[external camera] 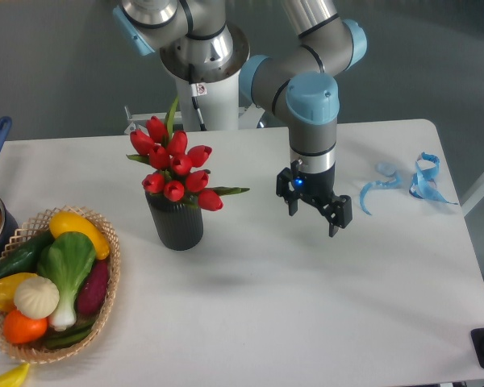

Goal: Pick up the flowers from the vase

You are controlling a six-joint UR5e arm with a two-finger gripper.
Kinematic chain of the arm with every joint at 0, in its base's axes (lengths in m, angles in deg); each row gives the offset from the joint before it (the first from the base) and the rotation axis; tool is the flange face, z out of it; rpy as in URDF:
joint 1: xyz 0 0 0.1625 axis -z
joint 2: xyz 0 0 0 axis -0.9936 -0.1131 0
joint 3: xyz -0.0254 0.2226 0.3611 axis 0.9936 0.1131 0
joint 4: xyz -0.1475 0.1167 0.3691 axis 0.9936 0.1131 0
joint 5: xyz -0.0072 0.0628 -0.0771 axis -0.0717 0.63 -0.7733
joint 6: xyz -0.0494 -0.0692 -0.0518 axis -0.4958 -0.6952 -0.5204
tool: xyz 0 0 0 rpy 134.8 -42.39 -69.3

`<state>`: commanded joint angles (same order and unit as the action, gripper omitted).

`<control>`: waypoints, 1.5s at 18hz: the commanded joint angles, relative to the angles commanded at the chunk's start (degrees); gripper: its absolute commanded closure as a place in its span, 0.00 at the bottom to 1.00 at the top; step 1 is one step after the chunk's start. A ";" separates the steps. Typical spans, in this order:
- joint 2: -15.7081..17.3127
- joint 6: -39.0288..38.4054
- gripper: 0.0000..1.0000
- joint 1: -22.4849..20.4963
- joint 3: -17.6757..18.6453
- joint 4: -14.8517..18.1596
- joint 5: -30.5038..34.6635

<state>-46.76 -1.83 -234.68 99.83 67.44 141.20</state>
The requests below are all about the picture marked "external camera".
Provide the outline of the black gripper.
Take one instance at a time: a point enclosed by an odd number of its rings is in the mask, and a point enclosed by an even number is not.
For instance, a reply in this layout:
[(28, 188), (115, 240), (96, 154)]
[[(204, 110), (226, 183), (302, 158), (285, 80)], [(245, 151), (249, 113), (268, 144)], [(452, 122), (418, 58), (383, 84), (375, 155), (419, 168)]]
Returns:
[(334, 237), (353, 220), (352, 199), (348, 195), (334, 194), (336, 167), (321, 173), (305, 173), (301, 164), (294, 161), (291, 169), (284, 168), (277, 175), (276, 195), (288, 206), (289, 216), (298, 211), (298, 201), (317, 203), (319, 213), (328, 221), (328, 234)]

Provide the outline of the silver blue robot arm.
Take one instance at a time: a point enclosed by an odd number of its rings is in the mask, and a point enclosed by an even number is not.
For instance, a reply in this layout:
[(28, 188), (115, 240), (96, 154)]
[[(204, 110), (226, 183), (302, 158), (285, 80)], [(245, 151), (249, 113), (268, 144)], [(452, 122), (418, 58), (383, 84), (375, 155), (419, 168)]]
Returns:
[(365, 55), (367, 39), (330, 1), (285, 1), (283, 8), (299, 46), (282, 59), (252, 55), (222, 1), (121, 1), (113, 15), (140, 55), (160, 56), (187, 131), (236, 129), (240, 97), (284, 123), (290, 166), (277, 175), (277, 195), (290, 213), (299, 202), (316, 208), (335, 234), (353, 217), (350, 198), (333, 191), (336, 75)]

